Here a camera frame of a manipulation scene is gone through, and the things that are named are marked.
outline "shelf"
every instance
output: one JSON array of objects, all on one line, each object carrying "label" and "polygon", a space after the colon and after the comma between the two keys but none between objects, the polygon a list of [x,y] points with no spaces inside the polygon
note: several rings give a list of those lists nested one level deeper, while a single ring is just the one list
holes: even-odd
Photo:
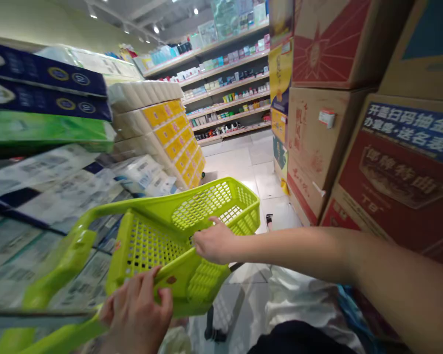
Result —
[{"label": "shelf", "polygon": [[230,91],[231,89],[237,88],[239,86],[250,84],[252,82],[255,82],[255,81],[258,81],[258,80],[262,80],[262,79],[265,79],[265,78],[268,78],[268,77],[269,77],[269,72],[267,72],[267,73],[265,73],[265,74],[263,74],[261,76],[258,76],[258,77],[252,77],[252,78],[236,81],[236,82],[234,82],[234,83],[232,83],[230,85],[226,85],[226,86],[223,86],[222,88],[217,88],[217,89],[211,90],[211,91],[209,91],[207,93],[203,93],[203,94],[194,96],[194,97],[192,97],[192,98],[190,98],[188,100],[182,100],[182,103],[187,105],[187,104],[190,104],[190,103],[193,103],[193,102],[197,102],[197,101],[200,101],[201,99],[204,99],[204,98],[207,98],[207,97],[211,97],[211,96],[214,96],[214,95],[222,93],[222,92]]},{"label": "shelf", "polygon": [[226,123],[226,122],[231,121],[231,120],[236,120],[236,119],[243,118],[243,117],[246,117],[246,116],[250,116],[250,115],[253,115],[253,114],[256,114],[256,113],[259,113],[259,112],[268,111],[270,108],[271,108],[271,105],[268,105],[268,106],[264,106],[264,107],[261,107],[261,108],[257,108],[257,109],[252,110],[252,111],[238,113],[238,114],[232,115],[230,118],[219,119],[219,120],[207,123],[207,124],[203,124],[203,125],[199,125],[199,126],[193,127],[192,131],[195,132],[195,131],[198,131],[198,130],[209,128],[209,127],[214,126],[214,125],[223,124],[223,123]]},{"label": "shelf", "polygon": [[243,59],[240,59],[240,60],[238,60],[238,61],[236,61],[234,63],[223,65],[223,66],[218,67],[216,69],[212,69],[212,70],[206,71],[203,74],[194,76],[191,79],[184,80],[184,81],[180,82],[179,84],[181,85],[181,87],[184,87],[184,86],[193,84],[194,82],[206,79],[206,78],[208,78],[210,76],[214,76],[214,75],[223,73],[224,71],[227,71],[227,70],[236,68],[238,66],[241,66],[243,64],[246,64],[246,63],[258,60],[260,58],[266,57],[268,55],[269,55],[269,49],[266,49],[265,51],[253,54],[253,55],[251,55],[249,57],[244,57]]},{"label": "shelf", "polygon": [[258,99],[258,98],[261,98],[261,97],[265,97],[265,96],[270,96],[270,95],[271,95],[271,91],[266,91],[266,92],[258,93],[258,94],[255,94],[255,95],[252,95],[252,96],[249,96],[249,97],[245,97],[245,98],[242,98],[242,99],[237,99],[236,101],[233,101],[233,102],[230,102],[230,103],[223,103],[223,104],[220,104],[220,105],[215,106],[213,108],[209,108],[209,109],[203,110],[203,111],[198,112],[198,113],[187,115],[187,119],[198,118],[198,117],[204,116],[204,115],[209,114],[209,113],[218,112],[218,111],[224,110],[225,108],[230,108],[230,107],[242,104],[242,103],[250,102],[250,101],[253,101],[255,99]]},{"label": "shelf", "polygon": [[183,63],[185,63],[185,62],[195,58],[196,56],[202,55],[204,53],[208,53],[208,52],[210,52],[212,50],[215,50],[217,48],[220,48],[220,47],[222,47],[224,45],[227,45],[227,44],[230,44],[230,43],[232,43],[234,41],[240,40],[241,38],[247,37],[247,36],[249,36],[249,35],[251,35],[253,33],[256,33],[256,32],[258,32],[258,31],[260,31],[260,30],[262,30],[264,28],[267,28],[267,27],[269,27],[269,21],[266,21],[265,23],[263,23],[263,24],[261,24],[259,26],[256,26],[256,27],[254,27],[252,29],[249,29],[249,30],[247,30],[247,31],[237,35],[237,36],[231,37],[229,39],[226,39],[226,40],[223,40],[223,41],[220,41],[220,42],[217,42],[217,43],[214,43],[212,45],[209,45],[209,46],[207,46],[205,48],[202,48],[202,49],[199,49],[199,50],[195,50],[195,51],[190,51],[188,53],[184,53],[184,54],[182,54],[182,55],[180,55],[180,56],[178,56],[178,57],[176,57],[174,59],[171,59],[171,60],[168,60],[168,61],[164,62],[163,64],[159,64],[159,65],[155,66],[154,68],[151,68],[149,70],[144,71],[143,72],[143,76],[144,77],[148,77],[148,76],[156,75],[156,74],[161,73],[161,72],[163,72],[165,70],[168,70],[170,68],[173,68],[173,67],[176,67],[178,65],[181,65],[181,64],[183,64]]},{"label": "shelf", "polygon": [[232,132],[229,132],[229,133],[215,135],[215,136],[210,137],[210,138],[198,140],[197,142],[198,142],[198,144],[200,146],[203,146],[202,144],[209,143],[209,142],[212,142],[214,140],[228,138],[228,137],[233,136],[233,135],[243,134],[243,133],[246,133],[246,132],[249,132],[249,131],[262,129],[262,128],[265,128],[265,127],[268,127],[268,126],[271,126],[270,122],[267,123],[267,124],[257,125],[257,126],[251,127],[251,128],[239,129],[239,130],[235,130],[235,131],[232,131]]}]

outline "finger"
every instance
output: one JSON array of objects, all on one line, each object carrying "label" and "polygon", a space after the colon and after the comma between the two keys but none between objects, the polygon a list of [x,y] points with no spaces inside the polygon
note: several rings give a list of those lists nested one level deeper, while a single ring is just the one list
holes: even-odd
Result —
[{"label": "finger", "polygon": [[172,290],[170,288],[163,288],[158,290],[159,297],[161,298],[161,313],[163,319],[169,322],[172,318]]},{"label": "finger", "polygon": [[149,272],[146,272],[146,276],[141,284],[141,290],[139,292],[138,301],[140,303],[152,303],[154,301],[154,278],[161,269],[161,266],[152,268]]},{"label": "finger", "polygon": [[124,283],[123,286],[114,292],[113,308],[115,309],[115,313],[120,313],[123,311],[125,302],[127,300],[127,290],[128,282]]},{"label": "finger", "polygon": [[107,300],[103,303],[103,306],[100,308],[100,312],[98,313],[98,319],[107,327],[110,327],[113,321],[113,295],[110,295]]},{"label": "finger", "polygon": [[127,300],[136,301],[138,300],[139,292],[141,290],[141,284],[144,279],[145,272],[135,275],[128,282]]},{"label": "finger", "polygon": [[220,219],[218,219],[216,216],[210,216],[208,220],[214,222],[215,225],[223,224],[223,222]]}]

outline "blue sign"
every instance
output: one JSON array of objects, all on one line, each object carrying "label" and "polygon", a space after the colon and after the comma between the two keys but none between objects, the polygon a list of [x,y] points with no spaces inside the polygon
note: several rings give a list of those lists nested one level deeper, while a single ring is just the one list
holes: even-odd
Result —
[{"label": "blue sign", "polygon": [[443,113],[371,102],[363,127],[443,162]]}]

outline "green shopping basket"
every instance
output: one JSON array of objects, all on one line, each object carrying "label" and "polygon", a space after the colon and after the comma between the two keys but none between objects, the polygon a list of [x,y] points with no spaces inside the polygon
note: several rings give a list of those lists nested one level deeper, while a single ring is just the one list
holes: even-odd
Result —
[{"label": "green shopping basket", "polygon": [[[95,232],[88,230],[90,224],[110,214],[124,216],[108,271],[107,294],[135,274],[161,265],[154,281],[155,299],[159,288],[170,287],[175,317],[206,313],[230,274],[228,265],[208,262],[192,246],[193,234],[212,225],[208,217],[217,216],[236,235],[251,235],[260,225],[259,198],[231,177],[170,196],[98,206],[86,212],[67,235],[70,246],[57,267],[28,287],[20,316],[31,318],[32,324],[43,312],[49,313],[46,308],[51,298],[85,265],[95,239]],[[54,314],[66,316],[55,311]],[[2,313],[0,320],[4,317],[7,316]],[[13,328],[0,340],[0,354],[64,354],[105,330],[98,321],[98,311],[87,321],[65,325],[36,343],[35,328]]]}]

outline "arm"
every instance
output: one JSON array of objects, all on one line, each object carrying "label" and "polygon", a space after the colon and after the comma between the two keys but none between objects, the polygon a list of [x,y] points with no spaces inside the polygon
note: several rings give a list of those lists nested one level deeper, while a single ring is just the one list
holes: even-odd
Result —
[{"label": "arm", "polygon": [[300,228],[235,236],[218,219],[194,235],[197,252],[217,263],[283,266],[356,286],[415,353],[443,353],[443,265],[368,234]]}]

